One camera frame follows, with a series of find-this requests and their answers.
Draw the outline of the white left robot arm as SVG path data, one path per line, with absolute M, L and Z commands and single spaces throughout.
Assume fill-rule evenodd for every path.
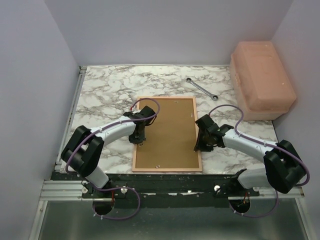
M 118 120 L 102 127 L 76 128 L 62 150 L 60 158 L 80 177 L 94 185 L 93 191 L 101 198 L 111 191 L 109 177 L 98 166 L 102 150 L 108 144 L 128 137 L 131 144 L 139 145 L 146 140 L 145 127 L 151 125 L 156 112 L 145 106 L 138 112 L 125 112 Z

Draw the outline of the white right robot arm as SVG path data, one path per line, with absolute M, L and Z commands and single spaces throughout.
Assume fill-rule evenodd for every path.
M 307 175 L 293 145 L 281 142 L 263 141 L 256 137 L 244 136 L 232 126 L 218 126 L 206 114 L 196 120 L 198 136 L 195 151 L 212 152 L 214 148 L 229 148 L 240 151 L 263 163 L 263 168 L 241 169 L 230 178 L 227 190 L 241 196 L 248 189 L 271 187 L 287 194 Z

